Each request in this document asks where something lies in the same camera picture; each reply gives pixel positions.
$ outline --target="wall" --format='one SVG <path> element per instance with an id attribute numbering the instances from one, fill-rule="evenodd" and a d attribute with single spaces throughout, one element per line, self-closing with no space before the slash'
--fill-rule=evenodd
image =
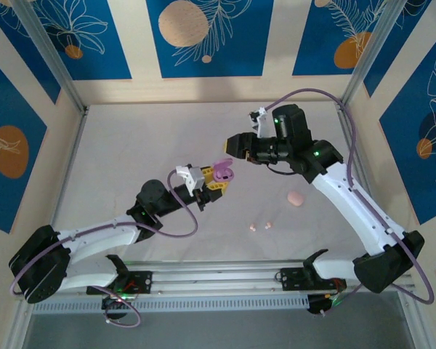
<path id="1" fill-rule="evenodd" d="M 436 217 L 424 222 L 422 225 L 419 224 L 396 164 L 396 160 L 399 158 L 395 159 L 393 156 L 379 123 L 380 118 L 385 114 L 388 107 L 394 103 L 399 91 L 405 86 L 407 80 L 412 76 L 435 42 L 436 0 L 433 0 L 371 98 L 368 96 L 366 89 L 362 87 L 355 96 L 351 108 L 358 123 L 360 144 L 368 158 L 368 172 L 371 175 L 371 182 L 374 184 L 372 187 L 376 189 L 375 197 L 388 214 L 407 230 L 417 229 L 424 236 L 426 242 L 419 256 L 419 262 L 432 282 L 436 295 Z M 427 81 L 425 81 L 424 86 L 418 84 L 414 87 L 419 98 L 427 94 Z M 414 98 L 413 95 L 409 97 L 410 104 L 413 104 Z M 397 126 L 397 132 L 391 137 L 400 140 L 405 136 L 412 137 L 415 143 L 413 147 L 410 145 L 412 149 L 410 156 L 418 158 L 416 153 L 416 144 L 420 140 L 418 130 L 410 135 L 408 124 L 412 124 L 417 118 L 423 119 L 424 115 L 410 111 L 408 103 L 403 103 L 403 107 L 406 114 L 399 111 L 388 116 L 393 121 L 395 119 L 405 120 L 401 124 L 402 126 L 400 124 Z M 403 147 L 405 146 L 409 146 L 409 144 L 404 142 Z M 424 173 L 425 169 L 415 167 L 413 165 L 414 161 L 415 159 L 412 159 L 408 164 L 410 172 L 416 173 L 416 185 L 426 191 L 428 184 L 420 178 L 420 174 Z M 421 164 L 423 167 L 429 166 L 429 163 L 425 161 Z M 425 201 L 424 204 L 433 205 L 434 203 Z M 426 297 L 426 289 L 424 289 L 415 269 L 412 270 L 412 274 L 419 294 Z M 433 328 L 436 332 L 436 301 L 433 305 L 425 307 L 425 309 L 427 315 L 432 319 Z"/>
<path id="2" fill-rule="evenodd" d="M 58 197 L 59 187 L 65 173 L 65 164 L 68 160 L 69 150 L 74 142 L 80 116 L 73 109 L 64 92 L 60 93 L 54 104 L 1 29 L 0 70 L 24 97 L 33 113 L 35 112 L 38 115 L 41 119 L 40 122 L 47 127 L 41 146 L 37 145 L 36 149 L 39 154 L 35 163 L 33 167 L 29 164 L 29 168 L 26 170 L 31 171 L 31 173 L 27 185 L 24 184 L 25 191 L 22 199 L 20 198 L 19 209 L 12 227 L 9 231 L 0 229 L 1 345 L 6 324 L 11 321 L 12 306 L 14 304 L 8 293 L 12 281 L 8 262 L 29 235 L 35 231 L 36 227 L 49 222 Z M 25 124 L 30 123 L 30 120 L 25 119 L 26 115 L 22 114 L 23 110 L 17 109 L 17 97 L 13 96 L 15 95 L 4 97 L 4 102 L 0 105 L 0 118 L 5 119 L 11 113 L 16 113 L 18 118 L 22 119 Z M 33 136 L 28 136 L 30 153 L 31 143 L 33 142 Z"/>
<path id="3" fill-rule="evenodd" d="M 38 52 L 23 45 L 23 28 L 2 3 L 1 28 L 41 78 Z M 385 3 L 36 0 L 31 6 L 91 105 L 272 100 L 302 87 L 341 95 Z M 53 86 L 46 91 L 55 95 Z"/>

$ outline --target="cable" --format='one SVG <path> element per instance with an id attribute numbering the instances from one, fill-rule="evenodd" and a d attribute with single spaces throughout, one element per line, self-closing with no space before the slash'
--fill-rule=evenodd
<path id="1" fill-rule="evenodd" d="M 322 95 L 325 95 L 325 96 L 331 98 L 334 102 L 336 102 L 338 104 L 338 106 L 342 109 L 344 114 L 347 116 L 347 119 L 348 119 L 349 124 L 350 124 L 350 128 L 352 130 L 352 134 L 351 134 L 352 144 L 350 145 L 349 158 L 347 159 L 347 182 L 349 183 L 349 186 L 350 186 L 352 192 L 358 197 L 358 199 L 360 201 L 362 201 L 362 203 L 367 207 L 367 209 L 371 212 L 371 214 L 381 223 L 381 225 L 383 225 L 384 229 L 387 231 L 391 227 L 387 224 L 387 222 L 383 219 L 383 217 L 374 209 L 374 207 L 371 206 L 371 204 L 368 202 L 368 200 L 365 197 L 363 197 L 363 195 L 358 190 L 353 188 L 354 182 L 353 182 L 353 177 L 352 177 L 352 164 L 353 164 L 354 155 L 355 155 L 355 147 L 357 145 L 357 128 L 355 126 L 355 121 L 354 121 L 354 118 L 352 116 L 352 113 L 350 112 L 350 109 L 339 98 L 337 98 L 336 96 L 332 95 L 331 93 L 329 93 L 327 91 L 323 91 L 322 89 L 312 89 L 312 88 L 297 89 L 293 92 L 288 93 L 285 96 L 282 96 L 282 98 L 280 98 L 279 100 L 276 100 L 275 102 L 271 103 L 269 106 L 267 106 L 265 108 L 265 110 L 268 111 L 269 109 L 274 108 L 275 106 L 277 106 L 279 103 L 283 102 L 284 100 L 287 100 L 291 96 L 294 96 L 294 95 L 301 93 L 301 92 L 316 92 L 316 93 L 320 93 Z M 427 288 L 429 298 L 427 300 L 425 300 L 423 298 L 420 298 L 420 297 L 414 295 L 413 293 L 402 288 L 401 286 L 398 286 L 395 284 L 392 284 L 392 285 L 396 289 L 398 289 L 398 290 L 402 291 L 403 293 L 405 293 L 406 295 L 414 298 L 418 302 L 421 302 L 421 303 L 424 303 L 427 305 L 432 304 L 435 301 L 435 293 L 433 291 L 431 283 L 429 282 L 429 280 L 427 278 L 427 275 L 425 274 L 425 272 L 421 268 L 420 263 L 416 260 L 415 256 L 412 254 L 411 250 L 408 249 L 408 247 L 403 243 L 402 240 L 400 240 L 399 236 L 397 236 L 396 233 L 392 232 L 390 235 L 399 244 L 399 246 L 404 250 L 404 252 L 407 254 L 407 257 L 410 259 L 410 261 L 413 263 L 413 265 L 415 266 L 415 268 L 419 272 L 419 275 L 420 275 L 422 281 L 424 282 L 425 287 Z"/>
<path id="2" fill-rule="evenodd" d="M 166 178 L 166 181 L 167 181 L 169 190 L 171 191 L 171 194 L 173 195 L 173 197 L 176 199 L 177 202 L 179 202 L 179 204 L 182 206 L 182 208 L 184 208 L 186 210 L 186 212 L 192 218 L 192 220 L 194 222 L 194 229 L 193 229 L 193 231 L 191 231 L 190 233 L 187 233 L 187 234 L 183 234 L 183 235 L 174 235 L 174 234 L 170 234 L 170 233 L 165 233 L 163 231 L 159 231 L 159 230 L 157 230 L 155 228 L 152 228 L 152 227 L 150 227 L 150 226 L 148 226 L 146 224 L 142 224 L 142 223 L 138 223 L 138 222 L 117 222 L 116 225 L 114 225 L 114 224 L 104 224 L 104 225 L 100 225 L 100 226 L 95 227 L 95 228 L 90 228 L 90 229 L 87 229 L 87 230 L 83 230 L 83 231 L 77 233 L 74 237 L 69 236 L 67 238 L 64 238 L 63 240 L 55 242 L 54 244 L 48 246 L 46 249 L 44 249 L 43 251 L 38 253 L 34 258 L 32 258 L 28 262 L 28 264 L 26 264 L 20 270 L 20 272 L 16 275 L 15 279 L 13 280 L 12 284 L 9 287 L 9 293 L 12 296 L 23 295 L 22 292 L 16 292 L 15 291 L 16 284 L 23 277 L 23 275 L 25 273 L 27 273 L 28 270 L 31 269 L 32 266 L 34 264 L 36 264 L 36 262 L 38 260 L 40 260 L 44 255 L 46 255 L 47 253 L 51 252 L 53 249 L 57 248 L 58 246 L 66 244 L 69 241 L 72 241 L 75 238 L 81 238 L 82 236 L 85 236 L 85 235 L 88 235 L 88 234 L 91 234 L 91 233 L 95 233 L 95 232 L 100 231 L 100 230 L 104 230 L 104 229 L 107 229 L 107 228 L 114 228 L 114 227 L 117 227 L 117 226 L 136 226 L 136 227 L 140 227 L 140 228 L 144 228 L 144 229 L 150 230 L 150 231 L 152 231 L 154 233 L 157 233 L 157 234 L 160 234 L 160 235 L 163 235 L 163 236 L 167 236 L 169 238 L 187 238 L 187 237 L 190 237 L 190 236 L 194 235 L 197 232 L 197 230 L 198 230 L 198 222 L 197 222 L 197 219 L 195 218 L 195 215 L 192 213 L 192 211 L 190 211 L 189 207 L 187 207 L 186 203 L 179 197 L 179 195 L 177 195 L 177 193 L 173 189 L 173 186 L 171 185 L 171 177 L 175 173 L 176 173 L 175 170 L 171 171 L 168 174 L 168 177 Z M 99 289 L 102 292 L 108 293 L 112 297 L 117 297 L 118 299 L 122 299 L 120 296 L 118 296 L 117 294 L 111 292 L 109 289 L 106 289 L 106 288 L 100 287 L 100 286 L 92 286 L 92 287 L 94 287 L 95 289 Z M 121 327 L 129 327 L 129 328 L 133 327 L 132 325 L 122 325 L 122 324 L 115 324 L 115 325 L 116 326 L 121 326 Z"/>
<path id="3" fill-rule="evenodd" d="M 110 291 L 106 287 L 100 287 L 100 286 L 92 286 L 92 287 L 94 287 L 95 289 L 98 289 L 101 292 L 109 294 L 111 297 L 115 297 L 119 302 L 123 303 L 126 307 L 128 307 L 129 309 L 134 311 L 134 314 L 136 315 L 136 318 L 137 318 L 135 324 L 120 324 L 116 321 L 113 321 L 112 319 L 110 319 L 108 317 L 108 309 L 107 309 L 103 313 L 103 316 L 105 317 L 105 321 L 107 322 L 107 324 L 114 325 L 117 327 L 123 327 L 125 329 L 133 329 L 135 327 L 138 327 L 142 323 L 142 317 L 141 317 L 139 311 L 131 303 L 124 300 L 119 294 L 116 294 L 115 292 Z"/>
<path id="4" fill-rule="evenodd" d="M 356 294 L 358 292 L 359 289 L 362 288 L 362 284 L 358 284 L 351 292 L 347 293 L 343 298 L 341 298 L 339 301 L 337 301 L 337 298 L 333 301 L 333 304 L 331 306 L 331 308 L 329 308 L 328 310 L 324 311 L 322 310 L 320 312 L 320 314 L 324 317 L 326 316 L 327 313 L 331 312 L 335 307 L 337 307 L 338 305 L 340 305 L 342 302 L 344 302 L 347 298 L 353 296 L 354 294 Z"/>
<path id="5" fill-rule="evenodd" d="M 292 175 L 297 175 L 296 172 L 282 172 L 282 171 L 277 171 L 277 170 L 275 170 L 275 169 L 272 169 L 272 168 L 270 167 L 270 164 L 267 164 L 267 167 L 268 167 L 268 169 L 269 169 L 271 172 L 276 173 L 277 175 L 283 175 L 283 176 L 292 176 Z"/>

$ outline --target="gray floor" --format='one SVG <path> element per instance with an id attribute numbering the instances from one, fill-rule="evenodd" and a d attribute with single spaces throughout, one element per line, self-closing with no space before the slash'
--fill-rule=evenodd
<path id="1" fill-rule="evenodd" d="M 255 310 L 146 313 L 143 323 L 119 329 L 100 315 L 34 316 L 24 348 L 414 348 L 397 295 L 389 292 L 357 294 L 325 318 L 305 310 Z"/>

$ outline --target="orange circle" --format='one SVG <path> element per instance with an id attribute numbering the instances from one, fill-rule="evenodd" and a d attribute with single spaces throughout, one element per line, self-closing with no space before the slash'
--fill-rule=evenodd
<path id="1" fill-rule="evenodd" d="M 427 138 L 421 139 L 419 144 L 416 145 L 416 152 L 422 159 L 428 159 L 431 156 L 432 150 L 433 144 Z"/>
<path id="2" fill-rule="evenodd" d="M 211 56 L 205 55 L 202 57 L 202 62 L 204 63 L 210 63 L 211 62 Z"/>
<path id="3" fill-rule="evenodd" d="M 74 60 L 80 60 L 83 55 L 82 49 L 74 45 L 68 45 L 67 47 L 65 47 L 65 53 L 68 55 L 69 58 L 72 58 Z"/>
<path id="4" fill-rule="evenodd" d="M 168 44 L 189 47 L 205 39 L 209 33 L 209 21 L 193 2 L 176 0 L 165 7 L 158 17 L 158 28 Z"/>
<path id="5" fill-rule="evenodd" d="M 15 180 L 24 174 L 28 160 L 29 144 L 23 131 L 14 126 L 0 127 L 0 173 Z"/>
<path id="6" fill-rule="evenodd" d="M 357 34 L 355 38 L 348 38 L 347 40 L 342 42 L 342 44 L 338 46 L 336 53 L 334 54 L 334 64 L 336 65 L 336 67 L 341 69 L 354 68 L 360 58 L 360 55 L 358 55 L 357 51 L 357 43 L 359 43 L 359 50 L 360 53 L 362 53 L 368 40 L 370 40 L 370 36 L 371 33 L 363 32 Z"/>

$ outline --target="metal bar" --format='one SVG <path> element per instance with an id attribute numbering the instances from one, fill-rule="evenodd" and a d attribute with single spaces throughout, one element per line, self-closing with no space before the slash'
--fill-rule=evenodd
<path id="1" fill-rule="evenodd" d="M 61 205 L 63 203 L 63 199 L 65 198 L 65 192 L 66 192 L 66 188 L 68 187 L 71 170 L 73 169 L 74 161 L 76 160 L 76 154 L 78 153 L 79 144 L 81 143 L 82 134 L 84 132 L 84 127 L 86 126 L 88 111 L 89 109 L 87 108 L 79 122 L 76 139 L 74 140 L 73 148 L 71 149 L 70 157 L 66 165 L 65 176 L 63 178 L 63 182 L 61 185 L 60 195 L 58 196 L 57 203 L 55 204 L 55 208 L 52 212 L 52 216 L 50 217 L 50 223 L 52 225 L 54 225 L 55 222 L 57 221 L 58 214 L 60 213 Z"/>
<path id="2" fill-rule="evenodd" d="M 184 282 L 184 281 L 208 281 L 213 276 L 213 280 L 266 280 L 275 278 L 278 270 L 248 270 L 243 273 L 241 270 L 230 270 L 227 272 L 191 272 L 191 273 L 154 273 L 153 280 L 157 282 Z"/>
<path id="3" fill-rule="evenodd" d="M 236 311 L 236 310 L 282 310 L 308 309 L 304 294 L 253 295 L 230 297 L 146 297 L 132 302 L 142 313 L 190 312 L 190 311 Z M 74 298 L 72 302 L 52 298 L 36 305 L 34 314 L 100 314 L 100 298 Z M 128 310 L 111 310 L 111 313 L 127 313 Z"/>
<path id="4" fill-rule="evenodd" d="M 229 262 L 143 262 L 125 261 L 130 270 L 151 270 L 157 272 L 171 271 L 224 271 L 224 270 L 279 270 L 281 268 L 296 268 L 302 266 L 304 260 L 255 260 L 255 261 L 229 261 Z"/>
<path id="5" fill-rule="evenodd" d="M 423 313 L 424 305 L 398 292 L 415 348 L 436 348 L 436 339 Z"/>
<path id="6" fill-rule="evenodd" d="M 1 349 L 21 349 L 23 347 L 33 308 L 34 305 L 28 304 L 25 300 L 15 301 L 13 307 L 14 317 L 5 332 L 9 335 L 4 338 Z"/>
<path id="7" fill-rule="evenodd" d="M 384 42 L 395 25 L 396 19 L 399 17 L 406 3 L 407 0 L 387 1 L 384 11 L 373 30 L 373 34 L 368 40 L 368 43 L 352 72 L 352 78 L 342 94 L 341 100 L 344 104 L 347 105 L 352 102 L 358 87 L 363 83 L 366 74 L 373 65 L 374 60 L 378 56 L 379 51 L 383 47 Z"/>
<path id="8" fill-rule="evenodd" d="M 80 111 L 82 115 L 85 112 L 82 99 L 79 96 L 76 87 L 73 84 L 71 75 L 66 69 L 60 55 L 53 46 L 53 43 L 41 24 L 40 19 L 37 17 L 37 14 L 34 12 L 32 4 L 26 0 L 9 0 L 9 2 L 18 19 L 23 24 L 24 29 L 28 32 L 32 42 L 36 45 L 37 50 L 42 58 L 44 58 L 45 63 L 57 79 L 58 84 L 60 84 L 74 107 Z"/>

